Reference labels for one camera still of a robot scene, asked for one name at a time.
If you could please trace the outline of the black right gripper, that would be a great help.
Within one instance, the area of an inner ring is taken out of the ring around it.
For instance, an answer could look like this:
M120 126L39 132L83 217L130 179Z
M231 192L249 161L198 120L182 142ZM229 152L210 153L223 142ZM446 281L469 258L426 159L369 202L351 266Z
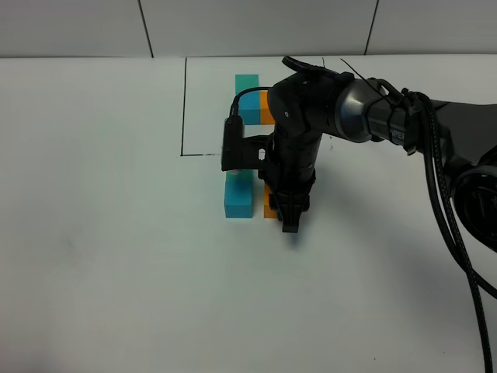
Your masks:
M321 136L305 131L294 137L282 127L273 132L268 156L278 168L278 177L270 183L266 180L267 218L281 218L282 232L297 233L301 214L309 208Z

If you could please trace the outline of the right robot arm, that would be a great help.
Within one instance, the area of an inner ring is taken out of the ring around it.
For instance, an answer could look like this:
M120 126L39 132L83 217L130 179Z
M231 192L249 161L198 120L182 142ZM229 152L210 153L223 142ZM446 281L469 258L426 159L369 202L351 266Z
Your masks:
M496 107L430 100L398 91L383 79L338 73L285 57L292 75L271 87L275 129L268 150L278 168L269 178L270 205L285 232L296 232L309 207L323 134L364 143L389 141L441 162L450 199L463 226L496 247Z

